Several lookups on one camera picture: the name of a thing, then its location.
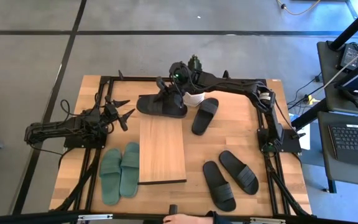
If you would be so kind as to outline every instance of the yellow cable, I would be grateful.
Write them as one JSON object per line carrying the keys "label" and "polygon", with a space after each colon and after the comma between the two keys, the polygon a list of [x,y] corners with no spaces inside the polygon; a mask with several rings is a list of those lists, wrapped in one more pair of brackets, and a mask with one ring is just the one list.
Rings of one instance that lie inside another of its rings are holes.
{"label": "yellow cable", "polygon": [[280,6],[284,5],[284,8],[289,14],[291,15],[294,15],[294,16],[299,16],[299,15],[302,15],[303,13],[311,10],[312,8],[314,8],[321,0],[317,0],[312,6],[310,6],[310,8],[308,8],[307,10],[303,11],[303,12],[300,12],[300,13],[293,13],[291,12],[290,10],[288,10],[287,6],[284,5],[280,0],[277,0],[277,2],[280,4]]}

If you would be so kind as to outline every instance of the white cup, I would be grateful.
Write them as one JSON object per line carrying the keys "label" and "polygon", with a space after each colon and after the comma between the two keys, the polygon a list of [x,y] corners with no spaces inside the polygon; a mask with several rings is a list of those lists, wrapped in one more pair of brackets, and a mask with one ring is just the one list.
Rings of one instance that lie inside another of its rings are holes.
{"label": "white cup", "polygon": [[183,102],[186,106],[196,107],[198,106],[205,97],[205,93],[191,95],[188,92],[183,96]]}

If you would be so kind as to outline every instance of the black slide sandal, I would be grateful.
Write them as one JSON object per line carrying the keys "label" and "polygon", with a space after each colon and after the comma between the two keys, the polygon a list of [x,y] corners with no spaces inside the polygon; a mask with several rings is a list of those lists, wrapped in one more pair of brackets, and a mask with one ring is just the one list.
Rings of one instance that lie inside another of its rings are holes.
{"label": "black slide sandal", "polygon": [[194,134],[203,135],[205,133],[206,128],[214,118],[218,106],[219,101],[215,98],[208,98],[201,102],[191,127],[191,131]]}
{"label": "black slide sandal", "polygon": [[203,166],[203,172],[214,204],[225,212],[236,209],[233,192],[229,183],[223,178],[218,165],[213,161],[208,161]]}
{"label": "black slide sandal", "polygon": [[219,155],[219,161],[245,193],[256,194],[259,189],[258,178],[247,165],[227,150]]}
{"label": "black slide sandal", "polygon": [[187,114],[187,106],[181,108],[177,106],[177,102],[181,101],[180,95],[170,95],[162,101],[154,101],[157,94],[143,95],[136,103],[136,109],[144,114],[167,116],[170,118],[184,118]]}

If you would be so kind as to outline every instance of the metal bracket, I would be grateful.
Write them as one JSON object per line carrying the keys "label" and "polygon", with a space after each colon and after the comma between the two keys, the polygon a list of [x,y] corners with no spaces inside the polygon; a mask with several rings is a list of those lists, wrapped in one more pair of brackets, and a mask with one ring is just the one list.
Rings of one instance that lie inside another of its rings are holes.
{"label": "metal bracket", "polygon": [[[276,152],[275,148],[265,148],[262,149],[266,142],[267,138],[267,129],[258,129],[258,141],[259,141],[259,150],[262,152]],[[278,152],[294,152],[294,153],[301,153],[302,149],[298,139],[292,139],[291,136],[294,135],[294,131],[292,129],[284,129],[284,138],[283,144],[278,147]]]}
{"label": "metal bracket", "polygon": [[251,223],[261,223],[261,224],[285,224],[285,220],[279,220],[274,218],[253,218],[250,219]]}
{"label": "metal bracket", "polygon": [[78,221],[89,221],[89,220],[107,220],[112,219],[112,214],[102,215],[79,215]]}

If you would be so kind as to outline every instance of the table leg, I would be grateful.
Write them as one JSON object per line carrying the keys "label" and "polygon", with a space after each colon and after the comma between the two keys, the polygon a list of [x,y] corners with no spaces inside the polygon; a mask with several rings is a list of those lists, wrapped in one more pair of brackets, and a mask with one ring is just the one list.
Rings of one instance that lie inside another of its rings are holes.
{"label": "table leg", "polygon": [[319,111],[328,112],[327,101],[324,98],[312,108],[310,108],[306,113],[301,115],[299,118],[295,119],[291,122],[291,126],[293,126],[297,131],[310,124],[317,118],[317,113]]}
{"label": "table leg", "polygon": [[330,180],[328,179],[328,189],[325,189],[324,191],[331,193],[331,194],[336,194],[336,185],[335,185],[335,180]]}

